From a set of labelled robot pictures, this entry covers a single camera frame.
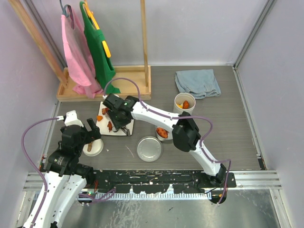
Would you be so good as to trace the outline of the metal tongs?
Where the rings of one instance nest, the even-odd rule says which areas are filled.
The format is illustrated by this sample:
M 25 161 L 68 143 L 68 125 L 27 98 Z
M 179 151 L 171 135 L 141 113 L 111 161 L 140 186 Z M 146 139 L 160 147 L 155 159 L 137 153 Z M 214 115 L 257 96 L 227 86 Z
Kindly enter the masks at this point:
M 130 130 L 126 127 L 119 128 L 119 129 L 113 128 L 112 131 L 115 135 L 118 135 L 118 136 L 130 136 L 131 135 Z

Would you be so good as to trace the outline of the orange fried chicken piece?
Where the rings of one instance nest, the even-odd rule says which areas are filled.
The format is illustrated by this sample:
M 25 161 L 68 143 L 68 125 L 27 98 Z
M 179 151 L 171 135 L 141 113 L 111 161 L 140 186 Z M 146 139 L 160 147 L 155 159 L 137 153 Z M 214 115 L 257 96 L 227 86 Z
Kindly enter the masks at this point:
M 160 137 L 164 139 L 168 138 L 168 132 L 165 129 L 158 127 L 156 128 L 156 132 Z

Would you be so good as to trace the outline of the round metal tin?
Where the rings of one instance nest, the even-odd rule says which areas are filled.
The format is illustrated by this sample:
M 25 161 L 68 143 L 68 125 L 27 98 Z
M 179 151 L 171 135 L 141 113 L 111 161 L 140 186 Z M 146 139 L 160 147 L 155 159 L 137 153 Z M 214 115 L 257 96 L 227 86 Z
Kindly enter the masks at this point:
M 172 135 L 171 135 L 171 133 L 170 132 L 168 132 L 168 138 L 167 139 L 164 139 L 164 138 L 162 138 L 162 137 L 160 137 L 158 134 L 157 134 L 157 132 L 156 132 L 156 138 L 158 139 L 158 140 L 160 140 L 161 142 L 163 142 L 163 143 L 172 143 L 172 141 L 173 141 L 173 137 L 172 137 Z

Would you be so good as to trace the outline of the white cylindrical container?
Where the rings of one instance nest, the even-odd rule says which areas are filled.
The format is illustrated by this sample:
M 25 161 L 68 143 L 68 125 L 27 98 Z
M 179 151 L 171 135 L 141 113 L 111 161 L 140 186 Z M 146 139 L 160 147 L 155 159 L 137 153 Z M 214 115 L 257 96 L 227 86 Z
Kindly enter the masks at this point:
M 190 106 L 188 109 L 180 109 L 177 104 L 182 105 L 184 101 L 188 101 Z M 187 112 L 189 114 L 192 114 L 194 108 L 196 105 L 195 98 L 189 94 L 189 93 L 179 93 L 175 96 L 174 102 L 173 102 L 173 112 L 181 114 L 182 112 Z

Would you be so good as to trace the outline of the blue cloth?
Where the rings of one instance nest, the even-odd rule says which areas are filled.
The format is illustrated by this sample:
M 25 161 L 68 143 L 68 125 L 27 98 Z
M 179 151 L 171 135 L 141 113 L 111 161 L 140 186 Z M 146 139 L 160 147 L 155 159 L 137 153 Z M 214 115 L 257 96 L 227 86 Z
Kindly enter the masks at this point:
M 195 99 L 221 95 L 213 69 L 176 71 L 175 83 L 180 93 L 189 93 Z

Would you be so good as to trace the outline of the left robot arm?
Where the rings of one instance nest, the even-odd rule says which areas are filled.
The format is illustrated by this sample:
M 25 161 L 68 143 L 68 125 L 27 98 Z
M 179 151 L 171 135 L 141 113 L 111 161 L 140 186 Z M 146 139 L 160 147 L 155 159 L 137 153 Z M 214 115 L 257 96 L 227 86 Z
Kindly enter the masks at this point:
M 56 117 L 64 121 L 58 148 L 48 157 L 46 172 L 37 171 L 43 185 L 36 204 L 24 223 L 25 228 L 60 228 L 78 194 L 95 183 L 94 169 L 80 164 L 83 152 L 99 154 L 103 142 L 93 119 L 87 123 L 90 130 L 77 117 L 75 110 Z

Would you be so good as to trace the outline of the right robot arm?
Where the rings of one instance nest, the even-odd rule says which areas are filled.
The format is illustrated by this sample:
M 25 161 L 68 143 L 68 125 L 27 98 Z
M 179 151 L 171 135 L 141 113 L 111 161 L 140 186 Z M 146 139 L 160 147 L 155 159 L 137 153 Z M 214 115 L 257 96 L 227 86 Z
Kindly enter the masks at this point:
M 104 95 L 103 105 L 108 108 L 109 117 L 116 129 L 123 128 L 131 120 L 144 121 L 168 132 L 173 145 L 182 152 L 190 153 L 208 175 L 210 185 L 219 187 L 226 180 L 227 168 L 208 150 L 204 144 L 205 136 L 200 135 L 195 119 L 187 112 L 170 113 L 155 108 L 141 99 L 128 96 L 125 99 L 115 94 Z

